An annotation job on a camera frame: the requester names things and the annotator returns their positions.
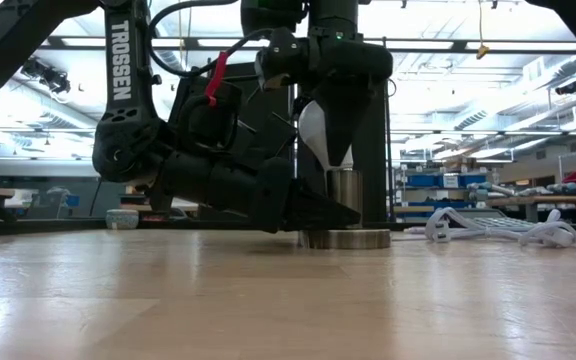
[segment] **ceiling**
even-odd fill
[[[175,0],[153,0],[154,14],[164,7],[177,3]],[[173,14],[161,23],[160,33],[165,37],[233,38],[241,37],[239,3],[222,7],[199,7]],[[359,30],[367,39],[382,37],[404,40],[422,40],[432,44],[438,40],[470,40],[477,43],[480,24],[483,39],[489,46],[502,46],[496,41],[575,42],[575,37],[552,11],[535,7],[524,1],[499,1],[492,9],[490,1],[484,1],[482,17],[477,0],[415,0],[402,9],[401,1],[373,0],[369,6],[360,6]],[[307,21],[298,26],[297,35],[304,36]],[[101,9],[79,18],[64,21],[54,36],[101,37],[104,35],[104,13]],[[477,60],[475,55],[451,53],[417,53],[406,50],[393,51],[394,74],[397,85],[395,96],[390,99],[393,128],[450,128],[456,116],[481,104],[482,101],[499,98],[501,91],[522,84],[526,66],[529,64],[557,64],[570,55],[546,54],[489,54]],[[175,51],[187,66],[204,65],[207,59],[215,59],[218,50],[192,50],[182,54]],[[229,58],[229,63],[254,61],[256,51],[243,50]],[[68,73],[73,90],[66,96],[53,99],[55,107],[73,110],[74,117],[82,121],[98,120],[106,102],[106,70],[103,47],[88,50],[44,47],[35,56],[43,62]],[[163,78],[163,86],[155,86],[153,95],[157,111],[166,118],[174,101],[172,84],[174,75],[165,73],[153,64],[153,70]],[[33,88],[44,95],[46,89],[28,82],[21,74],[15,75],[23,88]],[[499,124],[519,121],[532,116],[548,105],[547,91],[531,92],[508,108],[490,114],[477,129],[495,128]]]

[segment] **white cable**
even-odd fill
[[[429,241],[447,243],[453,239],[475,237],[506,238],[516,240],[521,246],[530,243],[547,247],[569,247],[576,243],[576,231],[569,224],[559,221],[561,213],[553,210],[548,220],[533,227],[487,227],[465,218],[453,208],[438,209],[426,223],[425,235]],[[448,221],[453,220],[464,228],[450,229]]]

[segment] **metal disc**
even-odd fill
[[[310,249],[386,249],[390,247],[390,230],[301,231],[299,245]]]

